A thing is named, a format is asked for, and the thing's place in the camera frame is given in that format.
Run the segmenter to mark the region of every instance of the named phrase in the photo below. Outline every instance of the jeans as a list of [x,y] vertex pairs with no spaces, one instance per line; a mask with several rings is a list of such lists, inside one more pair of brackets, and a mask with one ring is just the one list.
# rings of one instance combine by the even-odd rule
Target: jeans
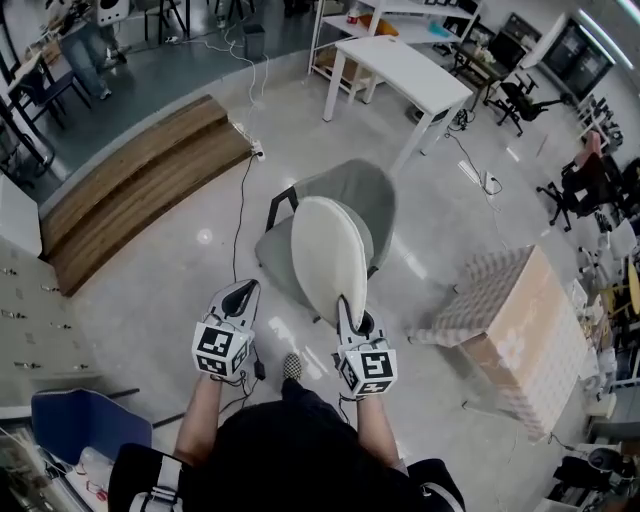
[[105,53],[96,27],[92,23],[85,23],[75,32],[67,34],[60,41],[60,50],[89,94],[100,98],[107,90],[107,84],[98,75],[98,70],[104,64]]
[[302,384],[295,379],[285,379],[282,383],[282,401],[297,402],[310,409],[321,411],[323,414],[342,422],[342,418],[333,406],[329,405],[310,389],[302,387]]

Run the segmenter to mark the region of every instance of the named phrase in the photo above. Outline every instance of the computer monitor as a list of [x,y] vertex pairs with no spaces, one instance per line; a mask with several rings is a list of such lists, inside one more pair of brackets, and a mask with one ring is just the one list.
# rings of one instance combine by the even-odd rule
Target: computer monitor
[[489,43],[487,49],[494,56],[496,61],[512,71],[518,65],[518,62],[527,53],[520,43],[505,32],[498,32],[498,35]]

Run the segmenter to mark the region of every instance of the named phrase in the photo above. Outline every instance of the wooden step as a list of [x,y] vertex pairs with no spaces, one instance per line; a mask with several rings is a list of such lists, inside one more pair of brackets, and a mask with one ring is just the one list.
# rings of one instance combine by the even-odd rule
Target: wooden step
[[207,128],[186,151],[157,162],[144,179],[131,180],[50,258],[60,291],[69,296],[109,258],[182,199],[251,155],[247,141],[226,124]]
[[100,211],[101,204],[127,187],[129,181],[181,151],[211,127],[227,121],[226,111],[211,96],[203,96],[131,139],[91,171],[44,218],[43,255],[53,257],[84,222]]

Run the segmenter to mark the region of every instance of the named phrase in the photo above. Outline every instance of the electrical outlet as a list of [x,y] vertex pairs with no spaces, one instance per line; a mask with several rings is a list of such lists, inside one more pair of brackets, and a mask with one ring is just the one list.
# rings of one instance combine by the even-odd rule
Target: electrical outlet
[[262,149],[262,144],[260,144],[259,140],[254,140],[251,143],[251,151],[254,155],[258,157],[258,162],[264,162],[266,156],[264,154],[264,149]]

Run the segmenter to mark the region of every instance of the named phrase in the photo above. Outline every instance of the person in jeans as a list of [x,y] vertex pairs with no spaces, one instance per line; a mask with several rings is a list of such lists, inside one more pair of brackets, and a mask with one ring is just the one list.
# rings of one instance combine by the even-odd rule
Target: person in jeans
[[[405,466],[381,395],[357,401],[356,431],[305,389],[301,376],[299,357],[287,355],[282,400],[243,408],[220,428],[224,382],[200,376],[173,454],[183,461],[178,495],[184,512],[228,506],[260,511],[465,510],[441,460]],[[109,510],[128,511],[137,494],[149,491],[162,459],[160,452],[124,445],[111,473]]]
[[60,51],[89,93],[104,100],[111,96],[99,71],[106,51],[98,26],[82,16],[72,0],[47,0],[49,29],[60,27]]

